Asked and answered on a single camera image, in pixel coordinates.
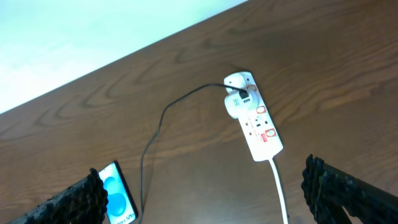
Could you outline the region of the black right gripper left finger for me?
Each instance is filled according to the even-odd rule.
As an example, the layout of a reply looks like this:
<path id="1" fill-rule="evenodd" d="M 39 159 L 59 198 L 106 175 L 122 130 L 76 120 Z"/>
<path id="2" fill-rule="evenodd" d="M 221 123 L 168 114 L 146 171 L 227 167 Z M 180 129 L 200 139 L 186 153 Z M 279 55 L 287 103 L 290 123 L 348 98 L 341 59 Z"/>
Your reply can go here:
<path id="1" fill-rule="evenodd" d="M 108 192 L 96 169 L 35 209 L 7 224 L 102 224 Z"/>

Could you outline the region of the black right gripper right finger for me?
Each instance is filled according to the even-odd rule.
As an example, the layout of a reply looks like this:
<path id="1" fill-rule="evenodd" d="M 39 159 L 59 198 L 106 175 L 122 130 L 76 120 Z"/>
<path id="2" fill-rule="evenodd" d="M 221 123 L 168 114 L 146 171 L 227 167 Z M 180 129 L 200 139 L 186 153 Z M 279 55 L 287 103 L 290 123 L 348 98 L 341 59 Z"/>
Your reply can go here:
<path id="1" fill-rule="evenodd" d="M 306 204 L 317 223 L 397 223 L 397 197 L 309 155 L 302 172 Z"/>

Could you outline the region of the blue Galaxy smartphone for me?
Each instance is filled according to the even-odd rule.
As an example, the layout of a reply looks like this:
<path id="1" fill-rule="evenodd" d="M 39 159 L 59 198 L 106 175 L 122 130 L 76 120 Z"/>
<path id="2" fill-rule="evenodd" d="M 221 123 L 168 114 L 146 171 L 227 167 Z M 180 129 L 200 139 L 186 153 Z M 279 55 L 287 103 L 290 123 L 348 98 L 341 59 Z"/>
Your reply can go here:
<path id="1" fill-rule="evenodd" d="M 118 161 L 113 161 L 99 171 L 103 187 L 107 191 L 107 216 L 110 224 L 131 224 L 139 217 L 137 207 L 129 191 Z"/>

